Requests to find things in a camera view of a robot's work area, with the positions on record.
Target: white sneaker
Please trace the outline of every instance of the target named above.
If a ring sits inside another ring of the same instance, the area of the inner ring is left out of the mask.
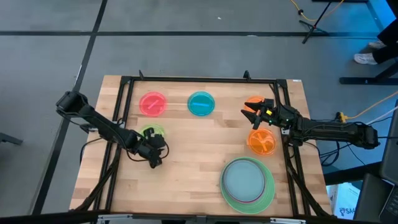
[[[377,65],[377,62],[374,60],[372,53],[355,54],[354,60],[356,63],[360,63],[362,65]]]
[[[369,45],[369,47],[371,47],[373,49],[381,49],[381,48],[387,46],[386,44],[381,42],[381,40],[378,40],[376,42],[369,42],[368,45]]]

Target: pink petri dish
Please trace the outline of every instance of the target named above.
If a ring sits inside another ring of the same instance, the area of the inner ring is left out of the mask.
[[[161,93],[149,92],[139,100],[139,109],[146,116],[159,116],[166,109],[166,98]]]

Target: orange object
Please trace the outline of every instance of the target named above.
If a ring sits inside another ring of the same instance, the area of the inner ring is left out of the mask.
[[[270,130],[259,128],[250,132],[247,144],[257,155],[269,156],[274,153],[276,140]]]
[[[246,102],[249,103],[258,103],[260,101],[264,101],[264,97],[262,96],[251,96],[249,99],[246,100]],[[244,105],[244,110],[250,111],[250,112],[254,112],[254,110],[250,109],[248,106]]]

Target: tripod stand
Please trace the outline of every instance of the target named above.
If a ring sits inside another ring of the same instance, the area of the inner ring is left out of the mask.
[[[302,21],[302,20],[299,20],[299,21],[298,21],[299,23],[305,24],[305,25],[308,26],[308,28],[310,28],[310,32],[308,32],[307,36],[305,36],[305,38],[304,38],[304,40],[303,40],[303,42],[302,42],[303,44],[305,44],[305,43],[307,42],[308,38],[310,38],[310,36],[314,33],[315,30],[320,31],[320,32],[323,34],[322,36],[328,36],[328,35],[329,35],[328,32],[324,31],[323,29],[319,29],[319,28],[317,27],[317,25],[318,25],[319,21],[322,19],[322,17],[323,17],[323,15],[325,14],[325,12],[328,10],[330,4],[331,4],[331,1],[328,3],[328,5],[326,6],[326,8],[323,10],[321,16],[317,19],[317,21],[316,21],[316,23],[315,23],[314,25],[309,24],[309,23],[307,23],[307,22],[304,22],[304,21]],[[303,13],[302,9],[298,11],[298,14],[301,15],[301,13]]]

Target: wooden tabletop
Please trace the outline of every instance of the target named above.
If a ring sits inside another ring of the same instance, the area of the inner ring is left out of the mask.
[[[121,76],[104,77],[96,110],[112,118]],[[307,101],[300,80],[287,80],[290,103],[309,118]],[[167,99],[167,109],[157,118],[149,118],[139,110],[140,98],[149,91],[158,91]],[[212,114],[198,117],[187,108],[188,97],[196,91],[212,94],[216,106]],[[127,87],[122,99],[122,116]],[[165,129],[170,154],[163,164],[151,169],[147,162],[133,162],[123,151],[112,202],[112,212],[242,215],[233,210],[220,191],[220,173],[231,160],[249,156],[263,162],[275,180],[275,196],[271,205],[259,216],[291,217],[289,187],[282,151],[280,131],[262,123],[277,140],[275,152],[269,157],[257,156],[246,145],[252,128],[241,114],[243,103],[250,96],[274,98],[267,84],[255,83],[195,83],[195,82],[134,82],[127,120],[128,129],[141,130],[145,124],[158,124]],[[88,141],[98,138],[91,133]],[[70,208],[75,208],[88,196],[98,182],[106,142],[100,140],[86,146],[76,180]],[[308,144],[300,147],[307,188],[322,208],[331,213],[317,150]],[[296,186],[298,208],[303,213],[301,194]],[[106,195],[102,196],[101,208]]]

